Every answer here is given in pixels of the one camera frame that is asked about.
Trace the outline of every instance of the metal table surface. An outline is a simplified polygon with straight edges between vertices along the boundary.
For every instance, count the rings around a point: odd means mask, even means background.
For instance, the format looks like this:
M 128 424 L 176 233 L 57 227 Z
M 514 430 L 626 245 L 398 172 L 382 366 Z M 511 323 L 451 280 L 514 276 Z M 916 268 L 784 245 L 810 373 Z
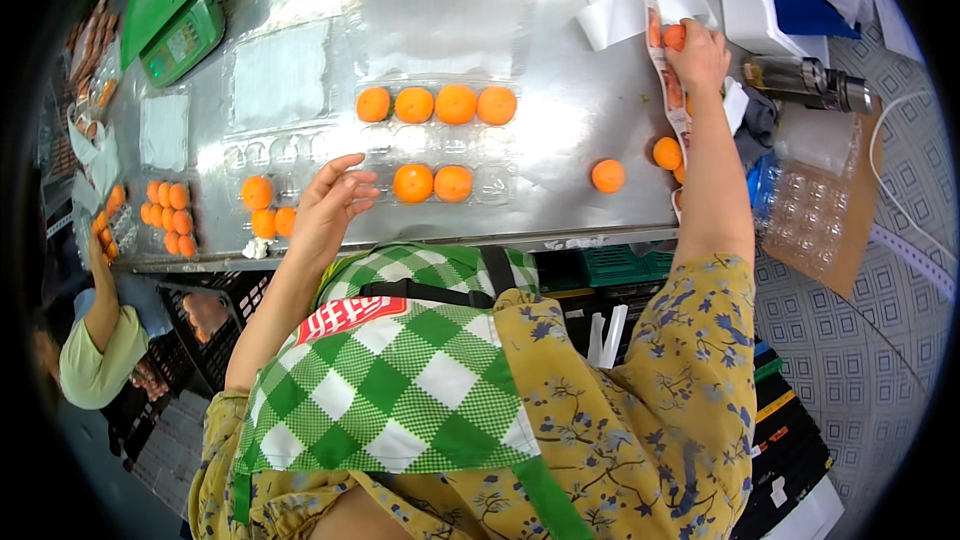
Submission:
M 718 18 L 720 0 L 707 0 Z M 191 189 L 197 222 L 198 257 L 185 261 L 162 254 L 142 237 L 117 266 L 136 271 L 273 269 L 280 256 L 253 260 L 240 255 L 251 237 L 239 208 L 236 185 L 220 173 L 230 109 L 227 53 L 238 37 L 264 26 L 341 13 L 344 0 L 224 0 L 223 42 L 178 83 L 189 85 L 188 167 L 174 177 Z M 605 50 L 590 49 L 574 18 L 586 0 L 537 0 L 525 70 L 517 78 L 522 98 L 509 125 L 517 142 L 517 183 L 506 206 L 415 207 L 380 204 L 358 217 L 346 232 L 344 253 L 405 239 L 465 244 L 500 244 L 546 250 L 582 244 L 623 244 L 676 236 L 669 195 L 671 174 L 650 158 L 652 143 L 672 135 L 664 115 L 657 74 L 642 36 Z M 333 42 L 346 42 L 333 37 Z M 348 144 L 357 132 L 353 114 L 352 63 L 331 63 L 329 76 L 340 91 L 331 107 L 340 114 L 338 134 Z M 120 145 L 121 170 L 134 206 L 147 178 L 139 164 L 139 101 L 146 78 L 139 63 L 126 71 L 107 113 Z M 627 185 L 617 194 L 596 191 L 590 167 L 602 158 L 620 161 Z M 282 248 L 282 242 L 274 247 Z

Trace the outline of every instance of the apron strap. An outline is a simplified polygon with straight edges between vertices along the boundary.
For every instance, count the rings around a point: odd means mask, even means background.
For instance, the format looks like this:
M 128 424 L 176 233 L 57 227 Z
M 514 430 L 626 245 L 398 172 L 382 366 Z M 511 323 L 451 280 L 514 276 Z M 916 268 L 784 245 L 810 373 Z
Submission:
M 556 540 L 593 540 L 580 513 L 538 454 L 510 467 L 530 499 L 536 515 Z
M 250 474 L 233 476 L 233 520 L 248 526 L 250 524 Z
M 507 258 L 507 251 L 503 246 L 481 246 L 480 256 L 483 257 L 486 265 L 489 282 L 493 284 L 494 299 L 511 288 L 517 287 L 514 281 L 514 270 L 510 269 L 510 259 Z

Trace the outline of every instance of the green plastic crate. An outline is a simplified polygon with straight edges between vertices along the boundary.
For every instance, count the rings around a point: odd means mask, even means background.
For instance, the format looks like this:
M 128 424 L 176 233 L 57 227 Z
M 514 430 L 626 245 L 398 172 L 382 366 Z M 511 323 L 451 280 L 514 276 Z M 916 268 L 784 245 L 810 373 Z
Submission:
M 580 258 L 591 288 L 664 280 L 673 263 L 673 255 L 667 253 L 650 252 L 638 258 L 627 244 L 585 248 Z

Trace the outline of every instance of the white cable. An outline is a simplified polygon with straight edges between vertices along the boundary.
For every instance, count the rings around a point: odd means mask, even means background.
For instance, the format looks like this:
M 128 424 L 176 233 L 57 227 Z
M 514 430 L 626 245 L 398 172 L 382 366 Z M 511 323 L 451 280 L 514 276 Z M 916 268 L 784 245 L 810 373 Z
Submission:
M 913 217 L 910 216 L 910 213 L 906 211 L 904 206 L 901 205 L 896 198 L 894 198 L 893 192 L 891 192 L 890 189 L 887 188 L 887 185 L 883 183 L 883 180 L 881 179 L 881 174 L 877 172 L 877 165 L 874 163 L 874 145 L 877 143 L 877 132 L 880 131 L 881 125 L 883 124 L 883 120 L 886 119 L 887 114 L 890 113 L 890 110 L 902 102 L 909 101 L 910 99 L 916 99 L 917 97 L 922 95 L 931 95 L 931 94 L 932 92 L 926 91 L 926 90 L 915 91 L 912 94 L 906 94 L 905 96 L 901 96 L 900 98 L 892 100 L 890 104 L 888 104 L 886 108 L 883 109 L 883 112 L 880 113 L 880 118 L 876 120 L 876 125 L 873 126 L 873 133 L 870 135 L 870 151 L 867 154 L 867 158 L 870 159 L 870 169 L 873 171 L 873 175 L 876 177 L 876 181 L 880 183 L 880 187 L 883 189 L 883 194 L 886 195 L 887 198 L 889 198 L 890 201 L 894 203 L 895 207 L 899 209 L 901 213 L 903 213 L 903 216 L 906 218 L 906 222 L 910 224 L 910 227 L 917 230 L 920 234 L 923 235 L 924 238 L 926 238 L 931 243 L 933 243 L 934 246 L 939 248 L 944 255 L 951 258 L 954 261 L 954 263 L 956 263 L 957 258 L 954 256 L 954 253 L 952 253 L 950 250 L 947 249 L 946 246 L 943 246 L 939 241 L 937 241 L 937 238 L 933 237 L 932 235 L 922 230 L 921 227 L 917 225 L 917 222 L 913 220 Z

